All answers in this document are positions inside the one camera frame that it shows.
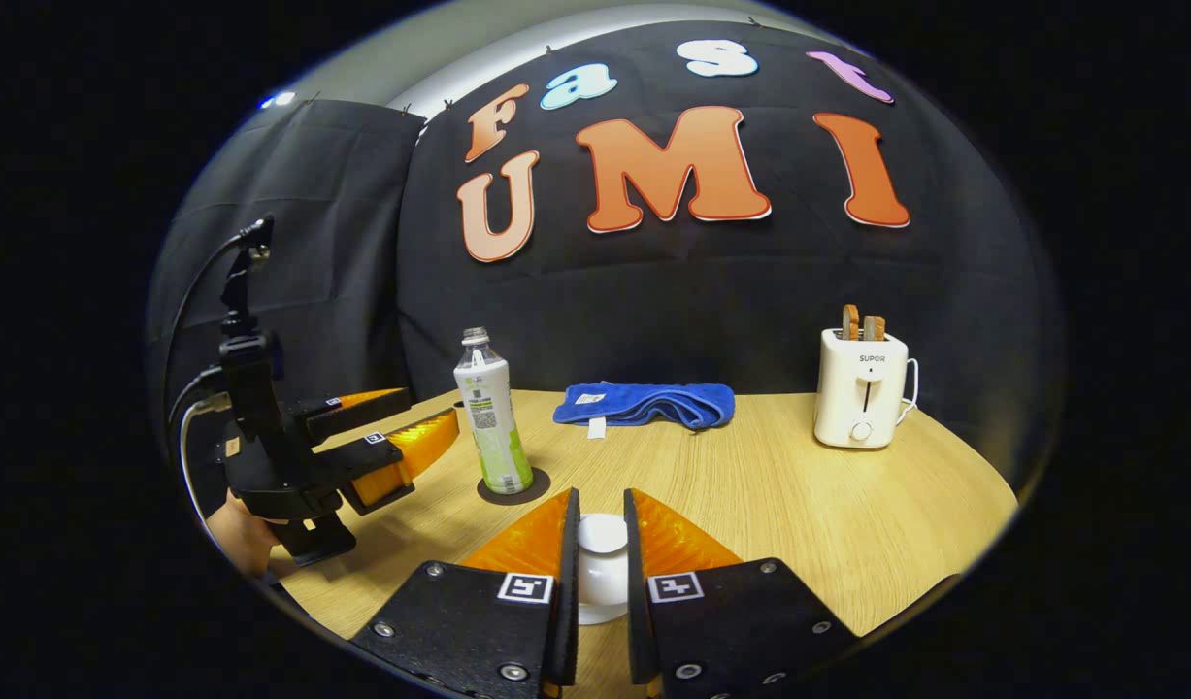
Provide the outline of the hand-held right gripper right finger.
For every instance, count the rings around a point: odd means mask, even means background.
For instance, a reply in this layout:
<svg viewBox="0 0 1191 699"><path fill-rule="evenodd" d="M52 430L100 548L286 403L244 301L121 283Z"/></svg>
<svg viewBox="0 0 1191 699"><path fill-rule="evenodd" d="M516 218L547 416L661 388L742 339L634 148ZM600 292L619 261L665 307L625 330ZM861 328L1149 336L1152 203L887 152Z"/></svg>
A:
<svg viewBox="0 0 1191 699"><path fill-rule="evenodd" d="M861 638L777 557L740 558L638 488L629 533L629 664L648 699L786 699Z"/></svg>

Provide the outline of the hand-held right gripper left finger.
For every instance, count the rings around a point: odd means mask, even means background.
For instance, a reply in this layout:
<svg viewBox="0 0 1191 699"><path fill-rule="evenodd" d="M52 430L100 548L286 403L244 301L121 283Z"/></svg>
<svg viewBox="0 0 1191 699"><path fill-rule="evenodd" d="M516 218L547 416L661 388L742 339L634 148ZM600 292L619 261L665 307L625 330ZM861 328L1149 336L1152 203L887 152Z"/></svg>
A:
<svg viewBox="0 0 1191 699"><path fill-rule="evenodd" d="M580 492L567 488L463 562L428 560L354 645L451 699L561 699L576 682Z"/></svg>

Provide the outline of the white teacup lid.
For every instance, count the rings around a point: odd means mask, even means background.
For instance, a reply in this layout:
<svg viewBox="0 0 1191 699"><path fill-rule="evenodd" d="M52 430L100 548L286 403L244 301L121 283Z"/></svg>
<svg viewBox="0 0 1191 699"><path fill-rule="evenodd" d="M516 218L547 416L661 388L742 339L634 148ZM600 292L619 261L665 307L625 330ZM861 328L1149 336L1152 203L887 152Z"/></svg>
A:
<svg viewBox="0 0 1191 699"><path fill-rule="evenodd" d="M579 624L598 625L629 611L629 530L617 514L582 514L578 528Z"/></svg>

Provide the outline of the clear water bottle green label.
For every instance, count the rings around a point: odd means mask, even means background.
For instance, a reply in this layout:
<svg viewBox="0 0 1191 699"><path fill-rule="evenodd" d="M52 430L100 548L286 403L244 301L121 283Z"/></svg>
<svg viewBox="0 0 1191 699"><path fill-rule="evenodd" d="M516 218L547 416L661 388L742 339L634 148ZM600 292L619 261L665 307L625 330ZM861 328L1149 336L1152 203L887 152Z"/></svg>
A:
<svg viewBox="0 0 1191 699"><path fill-rule="evenodd" d="M519 494L534 485L534 472L515 423L509 362L490 347L485 327L467 327L462 347L453 375L474 432L484 485L494 495Z"/></svg>

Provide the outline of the dark round coaster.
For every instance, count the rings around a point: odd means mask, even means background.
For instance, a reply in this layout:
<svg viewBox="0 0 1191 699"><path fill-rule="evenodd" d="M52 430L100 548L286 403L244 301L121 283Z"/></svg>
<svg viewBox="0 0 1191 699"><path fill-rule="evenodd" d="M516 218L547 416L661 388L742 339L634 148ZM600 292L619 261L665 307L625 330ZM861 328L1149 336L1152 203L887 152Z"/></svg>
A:
<svg viewBox="0 0 1191 699"><path fill-rule="evenodd" d="M537 466L534 466L530 473L532 473L532 482L524 489L520 489L520 492L515 492L515 494L497 494L497 492L490 489L485 481L479 481L476 487L478 497L484 499L484 501L501 506L530 503L540 499L540 497L545 497L547 491L551 487L549 474L537 468Z"/></svg>

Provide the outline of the blue folded towel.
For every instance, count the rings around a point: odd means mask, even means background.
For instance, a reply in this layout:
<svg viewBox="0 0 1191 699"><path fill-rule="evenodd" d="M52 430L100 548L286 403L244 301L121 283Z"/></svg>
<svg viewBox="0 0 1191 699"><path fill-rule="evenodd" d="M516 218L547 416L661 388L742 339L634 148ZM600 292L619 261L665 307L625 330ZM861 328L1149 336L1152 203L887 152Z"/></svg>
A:
<svg viewBox="0 0 1191 699"><path fill-rule="evenodd" d="M723 426L736 416L736 394L725 383L573 383L551 412L559 424L581 425L603 439L612 426L665 420L691 432Z"/></svg>

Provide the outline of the white toaster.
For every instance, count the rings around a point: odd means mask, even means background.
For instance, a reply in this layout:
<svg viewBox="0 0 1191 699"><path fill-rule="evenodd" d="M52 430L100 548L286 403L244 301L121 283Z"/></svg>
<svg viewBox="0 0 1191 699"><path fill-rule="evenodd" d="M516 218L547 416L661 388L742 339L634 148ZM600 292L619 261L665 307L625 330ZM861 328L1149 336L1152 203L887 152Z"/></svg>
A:
<svg viewBox="0 0 1191 699"><path fill-rule="evenodd" d="M819 335L813 433L827 447L883 449L906 410L909 347L884 341L844 341L838 327Z"/></svg>

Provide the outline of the black backdrop cloth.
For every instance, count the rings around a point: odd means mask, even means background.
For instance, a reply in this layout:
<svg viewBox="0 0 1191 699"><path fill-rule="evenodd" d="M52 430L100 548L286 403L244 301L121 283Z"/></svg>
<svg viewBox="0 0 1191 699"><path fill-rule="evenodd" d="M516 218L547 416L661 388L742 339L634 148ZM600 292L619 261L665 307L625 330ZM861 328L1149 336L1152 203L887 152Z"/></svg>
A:
<svg viewBox="0 0 1191 699"><path fill-rule="evenodd" d="M385 37L252 112L169 221L148 411L216 358L237 229L275 218L250 306L281 397L453 391L484 324L516 388L813 392L842 304L919 358L919 408L1014 489L1064 401L1056 280L1016 191L933 94L827 37L651 23L534 49L425 116Z"/></svg>

